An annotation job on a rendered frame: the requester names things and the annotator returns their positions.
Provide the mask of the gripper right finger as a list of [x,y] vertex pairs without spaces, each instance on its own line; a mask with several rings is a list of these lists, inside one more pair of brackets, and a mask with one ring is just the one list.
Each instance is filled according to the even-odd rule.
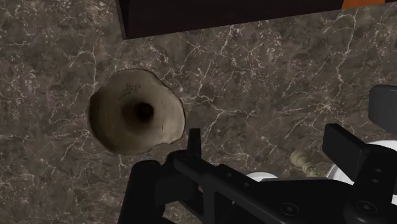
[[354,182],[344,202],[346,224],[397,224],[397,151],[367,144],[337,123],[326,124],[323,151]]

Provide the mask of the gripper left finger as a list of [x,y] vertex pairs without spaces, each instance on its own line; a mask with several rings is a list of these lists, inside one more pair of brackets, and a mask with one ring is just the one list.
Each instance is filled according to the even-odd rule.
[[202,224],[298,224],[298,206],[278,192],[265,196],[257,182],[227,165],[201,157],[200,129],[190,129],[186,149],[164,164],[136,163],[130,172],[118,224],[175,224],[164,217],[178,201]]

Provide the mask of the white plate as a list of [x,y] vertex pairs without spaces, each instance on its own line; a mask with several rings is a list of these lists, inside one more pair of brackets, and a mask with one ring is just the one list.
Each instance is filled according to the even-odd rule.
[[[385,146],[387,148],[393,149],[394,151],[397,151],[397,140],[374,141],[374,142],[371,142],[371,144]],[[354,184],[354,182],[335,164],[332,165],[332,167],[328,171],[326,177],[328,179],[341,181],[341,182],[344,182],[344,183],[347,183],[350,185]],[[393,195],[391,203],[397,206],[397,195]]]

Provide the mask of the beige chess piece figure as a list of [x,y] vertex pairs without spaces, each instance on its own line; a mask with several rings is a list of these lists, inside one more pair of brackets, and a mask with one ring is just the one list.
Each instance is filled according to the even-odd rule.
[[319,170],[305,150],[296,150],[290,156],[291,163],[300,168],[307,177],[320,177]]

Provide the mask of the dark grey rounded object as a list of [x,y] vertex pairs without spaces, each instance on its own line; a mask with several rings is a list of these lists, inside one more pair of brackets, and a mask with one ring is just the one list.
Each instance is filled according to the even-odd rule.
[[397,85],[376,85],[370,89],[368,117],[385,131],[397,134]]

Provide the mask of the beige ceramic vase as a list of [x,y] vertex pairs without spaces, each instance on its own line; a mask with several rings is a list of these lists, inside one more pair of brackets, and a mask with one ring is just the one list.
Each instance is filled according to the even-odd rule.
[[146,69],[112,74],[91,96],[87,116],[93,136],[120,155],[172,144],[182,138],[186,122],[180,98]]

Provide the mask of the white rounded object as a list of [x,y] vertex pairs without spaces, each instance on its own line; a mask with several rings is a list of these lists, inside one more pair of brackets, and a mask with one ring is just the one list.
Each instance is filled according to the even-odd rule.
[[261,182],[264,179],[274,179],[277,178],[277,176],[268,173],[268,172],[252,172],[247,174],[247,177],[257,181],[257,182]]

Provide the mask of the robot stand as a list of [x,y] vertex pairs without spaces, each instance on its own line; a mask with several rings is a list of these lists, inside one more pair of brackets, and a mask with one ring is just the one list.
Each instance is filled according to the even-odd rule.
[[123,39],[392,3],[397,0],[115,0]]

